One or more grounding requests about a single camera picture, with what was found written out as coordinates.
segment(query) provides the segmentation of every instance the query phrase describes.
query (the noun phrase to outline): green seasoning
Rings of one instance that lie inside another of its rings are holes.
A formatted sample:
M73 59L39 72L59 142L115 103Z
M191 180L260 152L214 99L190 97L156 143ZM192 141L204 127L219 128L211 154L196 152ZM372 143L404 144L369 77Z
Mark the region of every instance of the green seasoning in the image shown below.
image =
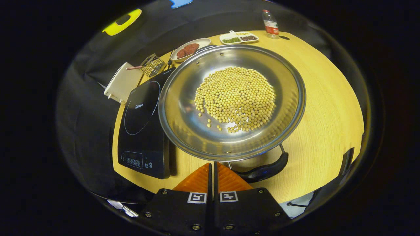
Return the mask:
M240 42L241 40L236 37L236 38L231 38L231 39L223 39L222 40L224 43L233 43L233 42Z

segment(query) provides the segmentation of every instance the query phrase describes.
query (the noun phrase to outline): wooden tabletop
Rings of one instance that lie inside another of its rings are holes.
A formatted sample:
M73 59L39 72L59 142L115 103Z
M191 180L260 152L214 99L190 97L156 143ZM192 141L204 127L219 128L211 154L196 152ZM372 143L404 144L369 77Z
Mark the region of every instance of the wooden tabletop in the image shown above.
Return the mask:
M312 192L337 177L343 154L354 147L354 158L359 155L364 131L362 111L356 95L340 70L322 53L301 39L284 32L287 39L270 39L265 31L249 31L259 37L250 43L278 53L300 73L306 88L307 101L302 120L283 142L289 153L287 166L276 176L251 184L265 187L278 202L285 202ZM210 37L212 44L222 45L219 35ZM168 61L170 52L162 56ZM147 81L144 76L141 83ZM175 150L176 175L157 179L118 163L118 132L125 105L115 121L113 135L114 170L136 185L156 193L161 188L172 189L190 173L208 161L193 157L179 148ZM232 168L247 171L274 162L280 156L279 147L247 160L234 162Z

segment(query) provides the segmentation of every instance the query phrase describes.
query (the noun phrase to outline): metal utensil holder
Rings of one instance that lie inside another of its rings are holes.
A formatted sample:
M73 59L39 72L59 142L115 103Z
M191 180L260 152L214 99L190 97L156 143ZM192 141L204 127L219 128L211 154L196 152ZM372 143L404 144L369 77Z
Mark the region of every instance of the metal utensil holder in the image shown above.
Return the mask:
M162 72L166 63L153 53L141 63L141 66L143 67L140 70L149 78L152 78Z

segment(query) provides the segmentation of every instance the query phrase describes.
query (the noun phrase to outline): black induction cooker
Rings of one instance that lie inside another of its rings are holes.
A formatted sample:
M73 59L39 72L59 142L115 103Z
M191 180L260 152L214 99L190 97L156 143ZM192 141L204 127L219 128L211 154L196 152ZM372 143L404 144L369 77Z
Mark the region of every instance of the black induction cooker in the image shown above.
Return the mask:
M169 177L169 139L159 121L160 92L172 67L130 92L121 119L118 163L155 178Z

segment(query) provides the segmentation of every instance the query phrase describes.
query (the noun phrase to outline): plate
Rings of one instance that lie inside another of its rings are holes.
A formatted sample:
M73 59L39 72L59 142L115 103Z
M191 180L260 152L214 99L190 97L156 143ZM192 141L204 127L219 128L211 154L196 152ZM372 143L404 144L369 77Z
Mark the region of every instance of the plate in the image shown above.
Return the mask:
M247 37L247 36L254 36L257 39L254 39L254 40L242 40L241 39L241 37ZM231 39L231 38L235 38L235 37L238 37L240 41L239 42L231 42L231 43L223 42L224 39ZM230 31L229 34L223 34L223 35L219 36L219 39L223 44L238 44L238 43L243 43L243 42L244 43L250 43L250 42L256 42L256 41L259 40L259 38L255 34L245 32L245 31L234 32L232 30Z
M191 57L193 54L185 56L183 58L177 59L176 58L176 54L183 49L185 46L187 46L188 44L192 44L192 43L198 43L200 46L198 46L197 50L205 47L207 45L209 45L211 43L211 40L208 38L202 38L202 39L196 39L196 40L192 40L186 44L183 44L182 46L178 47L177 49L175 49L175 51L171 54L171 60L175 61L175 62L181 62L181 61L185 61L186 59L188 59L189 57Z

